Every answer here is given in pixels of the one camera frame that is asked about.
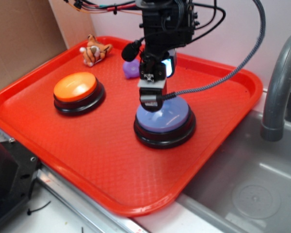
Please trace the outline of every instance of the faucet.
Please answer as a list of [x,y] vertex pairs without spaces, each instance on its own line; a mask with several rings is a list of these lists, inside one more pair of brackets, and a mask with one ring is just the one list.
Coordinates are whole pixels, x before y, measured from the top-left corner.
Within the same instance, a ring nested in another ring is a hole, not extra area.
[[261,123],[261,137],[279,141],[285,119],[291,122],[291,36],[283,46],[268,87]]

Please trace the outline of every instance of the orange button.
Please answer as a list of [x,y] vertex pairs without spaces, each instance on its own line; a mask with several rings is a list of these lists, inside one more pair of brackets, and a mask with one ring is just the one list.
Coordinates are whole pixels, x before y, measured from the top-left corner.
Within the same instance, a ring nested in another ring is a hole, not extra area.
[[54,95],[63,102],[81,100],[91,94],[97,86],[96,77],[89,72],[70,74],[54,87]]

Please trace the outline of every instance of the red tray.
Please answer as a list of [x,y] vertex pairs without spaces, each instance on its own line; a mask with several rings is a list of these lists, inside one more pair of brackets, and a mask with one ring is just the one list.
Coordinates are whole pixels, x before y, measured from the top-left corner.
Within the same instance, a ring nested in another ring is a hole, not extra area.
[[[194,135],[176,148],[151,149],[133,130],[139,79],[127,80],[122,70],[120,54],[128,41],[98,40],[114,49],[92,68],[83,64],[79,53],[83,42],[0,91],[0,128],[110,211],[149,214],[175,200],[260,98],[262,84],[242,70],[215,88],[182,95],[196,116]],[[206,85],[231,70],[178,54],[168,92]],[[80,71],[96,75],[106,99],[88,114],[62,116],[53,105],[53,88],[61,78]]]

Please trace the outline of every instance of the sink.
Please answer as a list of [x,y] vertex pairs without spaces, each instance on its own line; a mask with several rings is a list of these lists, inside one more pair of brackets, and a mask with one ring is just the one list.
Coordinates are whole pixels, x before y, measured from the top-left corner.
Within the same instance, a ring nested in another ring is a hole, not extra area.
[[261,119],[251,111],[178,199],[224,232],[291,233],[291,123],[268,142]]

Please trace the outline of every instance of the stuffed toy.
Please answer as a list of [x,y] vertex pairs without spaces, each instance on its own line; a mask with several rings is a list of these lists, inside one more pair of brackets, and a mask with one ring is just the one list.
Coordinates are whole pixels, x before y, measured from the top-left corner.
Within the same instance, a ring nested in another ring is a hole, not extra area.
[[113,45],[103,45],[90,34],[88,36],[87,47],[81,47],[80,52],[83,54],[84,64],[92,67],[95,63],[103,60],[112,48]]

